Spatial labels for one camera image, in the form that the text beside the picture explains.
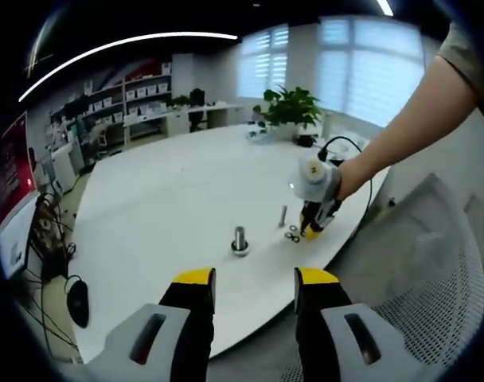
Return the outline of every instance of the green leaves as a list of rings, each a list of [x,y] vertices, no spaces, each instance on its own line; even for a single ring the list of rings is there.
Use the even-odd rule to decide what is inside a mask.
[[[263,94],[263,99],[269,103],[266,112],[262,111],[260,105],[254,106],[252,110],[262,115],[271,126],[295,123],[307,127],[319,121],[320,110],[315,105],[318,100],[308,90],[297,87],[288,91],[280,88],[279,92],[268,89]],[[265,122],[258,125],[265,127]]]

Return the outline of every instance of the sleeve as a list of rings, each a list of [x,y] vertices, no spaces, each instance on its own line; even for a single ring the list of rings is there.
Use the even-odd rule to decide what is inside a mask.
[[[484,96],[484,70],[472,44],[456,24],[451,23],[449,34],[437,55],[447,61],[480,96]]]

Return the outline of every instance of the hand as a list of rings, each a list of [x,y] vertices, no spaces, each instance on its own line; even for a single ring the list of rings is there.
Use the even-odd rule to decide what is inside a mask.
[[[357,192],[374,175],[361,156],[344,161],[340,166],[341,187],[338,200],[343,201]]]

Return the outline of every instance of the ceiling light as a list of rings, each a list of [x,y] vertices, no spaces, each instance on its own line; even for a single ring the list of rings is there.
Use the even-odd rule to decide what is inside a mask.
[[[151,38],[159,38],[159,37],[214,37],[214,38],[225,38],[228,40],[236,40],[238,37],[233,36],[232,34],[223,34],[223,33],[210,33],[210,32],[166,32],[166,33],[153,33],[153,34],[146,34],[144,36],[137,36],[137,37],[130,37],[130,38],[125,38],[123,40],[111,42],[106,45],[102,45],[99,48],[95,48],[92,50],[88,50],[85,53],[80,54],[79,56],[76,56],[74,58],[71,58],[70,60],[64,62],[62,65],[54,68],[51,72],[43,76],[42,78],[39,79],[35,84],[30,86],[26,92],[24,92],[21,97],[19,97],[19,102],[21,102],[26,96],[31,93],[33,90],[37,88],[40,84],[42,84],[44,81],[46,81],[49,77],[57,74],[61,69],[67,68],[70,64],[75,63],[76,61],[81,60],[82,58],[85,58],[87,56],[92,55],[93,53],[100,52],[101,50],[105,50],[108,48],[112,48],[113,46],[117,45],[122,45],[126,44],[128,42],[134,42],[134,41],[141,41],[141,40],[150,40]]]
[[[388,4],[387,0],[377,0],[377,2],[385,16],[394,16],[391,6]]]

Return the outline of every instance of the ceiling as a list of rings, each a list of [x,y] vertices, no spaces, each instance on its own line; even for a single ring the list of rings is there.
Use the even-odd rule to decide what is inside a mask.
[[[418,25],[423,33],[442,39],[447,33],[448,20],[432,5],[432,0],[388,0],[395,19]],[[66,60],[108,42],[125,37],[169,31],[205,31],[229,33],[239,37],[269,26],[288,23],[301,25],[318,21],[318,16],[335,14],[368,14],[381,16],[377,0],[324,0],[321,2],[195,2],[184,6],[184,2],[163,5],[163,2],[131,0],[110,2],[76,0],[74,2],[40,0],[18,3],[18,13],[26,15],[18,23],[5,23],[0,31],[0,114],[18,112],[17,97],[35,80]],[[5,4],[0,17],[10,19],[14,10]],[[49,34],[40,40],[40,50],[30,79],[26,78],[29,51],[41,26],[47,20]],[[120,49],[108,49],[97,53],[95,59],[85,59],[72,72],[62,74],[62,80],[73,76],[73,72],[91,71],[95,66],[107,62],[127,60],[148,52],[194,51],[211,53],[234,41],[217,39],[180,38],[146,41],[124,45]],[[48,92],[58,83],[49,81]]]

